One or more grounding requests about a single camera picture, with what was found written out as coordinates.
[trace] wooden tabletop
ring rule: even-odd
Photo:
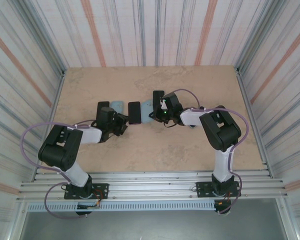
[[[128,115],[128,102],[150,100],[153,90],[167,94],[179,88],[193,91],[206,108],[224,105],[248,118],[232,66],[172,66],[70,68],[54,120],[74,124],[94,119],[100,101],[123,101]],[[189,93],[176,94],[184,108],[196,106]],[[243,135],[245,124],[233,118]],[[87,172],[202,171],[214,169],[215,150],[200,126],[165,128],[152,121],[130,125],[105,143],[81,145],[77,160]],[[235,150],[233,168],[263,168],[252,131]]]

